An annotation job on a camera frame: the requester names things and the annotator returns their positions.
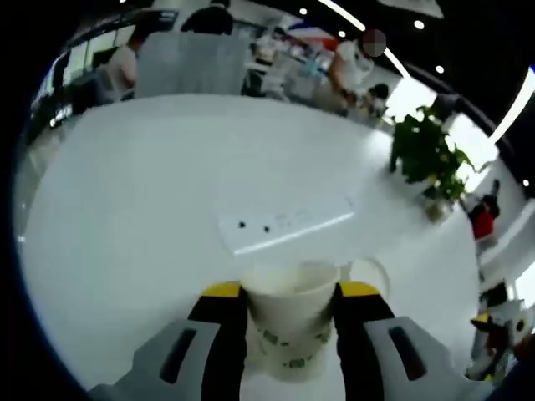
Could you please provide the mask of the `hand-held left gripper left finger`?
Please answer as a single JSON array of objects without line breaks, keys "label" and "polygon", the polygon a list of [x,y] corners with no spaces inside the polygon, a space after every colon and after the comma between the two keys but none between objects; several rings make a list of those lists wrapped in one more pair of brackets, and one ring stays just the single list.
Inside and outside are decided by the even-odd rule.
[{"label": "hand-held left gripper left finger", "polygon": [[134,353],[130,370],[89,391],[93,400],[238,400],[247,357],[247,296],[219,282]]}]

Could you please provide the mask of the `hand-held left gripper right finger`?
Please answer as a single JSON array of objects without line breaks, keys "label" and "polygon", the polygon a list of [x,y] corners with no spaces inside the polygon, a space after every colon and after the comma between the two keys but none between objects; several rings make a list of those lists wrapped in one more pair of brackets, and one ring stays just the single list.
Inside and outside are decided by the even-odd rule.
[{"label": "hand-held left gripper right finger", "polygon": [[485,400],[493,387],[458,371],[449,349],[395,317],[365,282],[336,286],[337,354],[348,400]]}]

